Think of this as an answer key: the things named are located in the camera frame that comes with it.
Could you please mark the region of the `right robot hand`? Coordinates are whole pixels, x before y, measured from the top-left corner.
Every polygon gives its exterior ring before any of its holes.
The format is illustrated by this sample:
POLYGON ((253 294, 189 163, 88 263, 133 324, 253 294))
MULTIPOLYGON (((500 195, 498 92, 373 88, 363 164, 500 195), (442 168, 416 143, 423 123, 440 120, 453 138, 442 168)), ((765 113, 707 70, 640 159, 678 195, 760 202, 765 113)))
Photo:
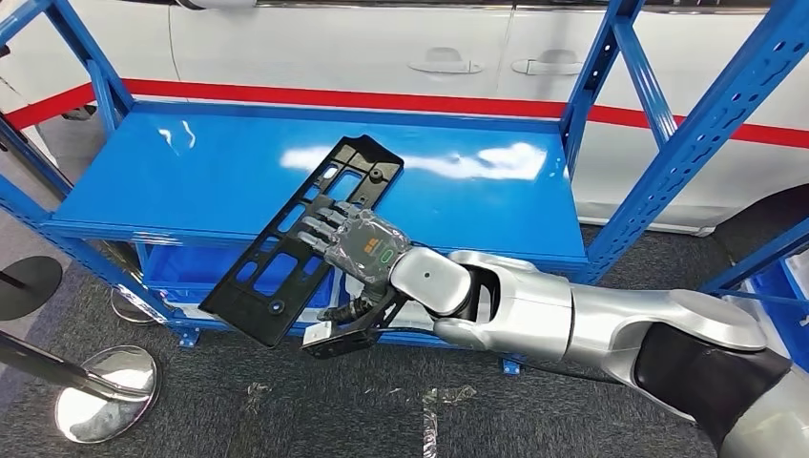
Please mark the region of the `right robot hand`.
POLYGON ((361 287, 349 293, 349 302, 321 311, 322 322, 352 323, 381 303, 395 261, 413 247, 392 223, 348 201, 302 217, 297 238, 361 287))

